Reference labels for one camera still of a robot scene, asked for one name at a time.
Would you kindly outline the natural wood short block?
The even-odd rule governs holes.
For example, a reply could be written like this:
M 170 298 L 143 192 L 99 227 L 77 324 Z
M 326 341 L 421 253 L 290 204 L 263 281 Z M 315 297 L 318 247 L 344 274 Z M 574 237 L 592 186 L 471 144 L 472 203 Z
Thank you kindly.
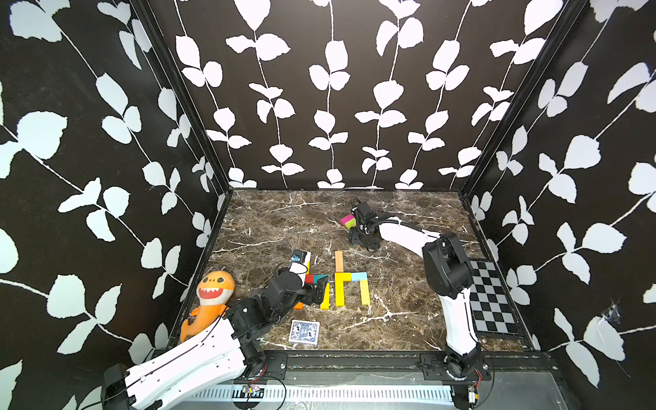
M 344 273 L 343 251 L 341 250 L 335 252 L 335 271 L 337 273 Z

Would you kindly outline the light blue block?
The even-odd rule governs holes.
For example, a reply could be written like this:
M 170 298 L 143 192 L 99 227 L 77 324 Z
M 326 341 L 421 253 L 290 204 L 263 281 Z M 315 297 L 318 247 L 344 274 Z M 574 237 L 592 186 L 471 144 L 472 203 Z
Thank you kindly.
M 361 273 L 350 273 L 350 278 L 351 282 L 360 282 L 362 280 L 367 281 L 368 280 L 368 275 L 366 272 L 361 272 Z

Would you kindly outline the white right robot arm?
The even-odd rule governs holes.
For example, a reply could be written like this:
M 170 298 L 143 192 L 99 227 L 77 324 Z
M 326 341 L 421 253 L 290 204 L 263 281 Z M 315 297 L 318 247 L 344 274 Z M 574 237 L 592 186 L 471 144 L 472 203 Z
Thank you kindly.
M 392 214 L 377 212 L 356 197 L 351 200 L 351 220 L 351 244 L 374 252 L 388 241 L 422 258 L 427 284 L 442 304 L 448 352 L 459 360 L 478 355 L 480 344 L 471 312 L 473 265 L 461 240 L 452 232 L 430 232 Z

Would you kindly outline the yellow plank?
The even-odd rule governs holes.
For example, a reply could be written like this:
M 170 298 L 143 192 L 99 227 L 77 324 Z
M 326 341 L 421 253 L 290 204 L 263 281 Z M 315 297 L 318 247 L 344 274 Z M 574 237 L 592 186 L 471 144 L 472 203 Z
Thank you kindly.
M 325 288 L 325 291 L 324 291 L 323 300 L 320 304 L 320 309 L 321 310 L 328 310 L 330 308 L 330 306 L 331 306 L 330 298 L 331 298 L 331 284 L 328 283 L 326 285 L 326 288 Z
M 337 307 L 345 306 L 345 290 L 343 281 L 335 281 L 335 304 Z

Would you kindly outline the yellow-green long block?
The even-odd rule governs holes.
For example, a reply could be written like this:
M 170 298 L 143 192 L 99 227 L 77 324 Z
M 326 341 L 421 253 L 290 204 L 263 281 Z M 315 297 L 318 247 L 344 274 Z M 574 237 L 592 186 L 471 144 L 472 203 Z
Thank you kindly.
M 370 290 L 369 290 L 369 284 L 367 279 L 362 279 L 359 281 L 360 284 L 360 300 L 361 304 L 364 306 L 370 306 L 371 305 L 371 297 L 370 297 Z

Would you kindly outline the amber yellow short block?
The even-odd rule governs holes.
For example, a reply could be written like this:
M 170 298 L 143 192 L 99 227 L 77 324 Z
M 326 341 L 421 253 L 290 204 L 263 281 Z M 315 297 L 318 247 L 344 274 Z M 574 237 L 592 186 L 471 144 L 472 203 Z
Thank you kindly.
M 351 273 L 335 273 L 335 281 L 337 283 L 350 282 L 351 280 Z

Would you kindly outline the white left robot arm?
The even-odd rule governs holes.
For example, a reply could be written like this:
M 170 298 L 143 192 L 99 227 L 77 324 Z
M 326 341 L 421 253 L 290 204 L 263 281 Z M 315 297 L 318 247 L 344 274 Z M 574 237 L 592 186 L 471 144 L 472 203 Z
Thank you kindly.
M 321 278 L 305 284 L 296 273 L 280 273 L 177 347 L 135 367 L 108 369 L 99 407 L 171 409 L 213 384 L 257 378 L 267 361 L 259 338 L 299 302 L 323 302 L 328 283 L 328 278 Z

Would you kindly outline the teal block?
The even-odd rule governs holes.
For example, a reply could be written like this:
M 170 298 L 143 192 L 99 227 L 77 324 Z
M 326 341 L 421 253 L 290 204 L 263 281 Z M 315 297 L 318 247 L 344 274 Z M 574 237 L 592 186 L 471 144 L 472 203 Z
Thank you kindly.
M 314 283 L 314 284 L 317 284 L 317 283 L 319 283 L 319 281 L 322 280 L 323 278 L 329 278 L 328 280 L 330 280 L 330 275 L 328 275 L 328 274 L 314 275 L 314 282 L 313 282 L 313 283 Z

